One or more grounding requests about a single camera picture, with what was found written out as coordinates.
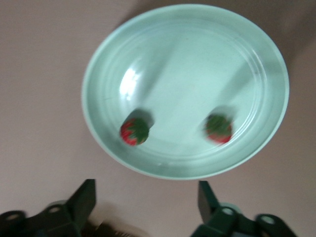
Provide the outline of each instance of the strawberry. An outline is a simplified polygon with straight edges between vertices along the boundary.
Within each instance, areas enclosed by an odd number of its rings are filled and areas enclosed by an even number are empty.
[[[130,146],[140,145],[148,138],[149,128],[141,118],[132,118],[120,127],[120,136]]]
[[[211,115],[206,122],[207,137],[217,143],[227,143],[232,137],[232,122],[223,115]]]

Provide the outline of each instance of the plate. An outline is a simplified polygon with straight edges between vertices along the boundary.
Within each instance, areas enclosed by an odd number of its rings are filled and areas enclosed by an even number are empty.
[[[181,4],[141,14],[102,42],[84,76],[82,108],[114,159],[150,176],[189,180],[258,153],[278,129],[288,96],[283,57],[258,26],[225,9]],[[133,113],[153,123],[135,147],[119,136]],[[211,113],[233,118],[224,145],[206,138]]]

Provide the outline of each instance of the beige table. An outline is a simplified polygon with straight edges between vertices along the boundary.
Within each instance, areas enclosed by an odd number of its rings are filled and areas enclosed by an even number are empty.
[[[90,135],[80,106],[85,67],[113,29],[149,9],[209,3],[246,16],[276,42],[290,100],[271,142],[245,164],[207,178],[220,201],[253,218],[271,213],[316,233],[316,2],[312,0],[0,1],[0,213],[40,212],[97,179],[91,218],[140,237],[189,236],[201,223],[197,181],[131,171]]]

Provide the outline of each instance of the table surface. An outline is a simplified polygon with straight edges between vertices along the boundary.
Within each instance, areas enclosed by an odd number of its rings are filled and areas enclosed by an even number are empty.
[[[188,2],[259,25],[290,75],[288,109],[273,139],[251,160],[205,180],[246,217],[274,214],[298,236],[314,236],[316,2],[309,0],[1,1],[0,213],[35,215],[95,178],[95,223],[139,237],[190,236],[201,224],[197,180],[161,180],[122,166],[95,142],[80,105],[86,65],[104,38],[147,10]]]

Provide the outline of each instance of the light green plate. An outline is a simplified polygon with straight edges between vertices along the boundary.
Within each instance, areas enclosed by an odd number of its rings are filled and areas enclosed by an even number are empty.
[[[282,55],[259,27],[221,8],[185,4],[116,29],[88,65],[82,107],[92,135],[114,159],[150,176],[188,180],[230,170],[259,152],[279,127],[288,96]],[[134,110],[154,121],[137,147],[119,136]],[[203,131],[215,112],[234,120],[224,145]]]

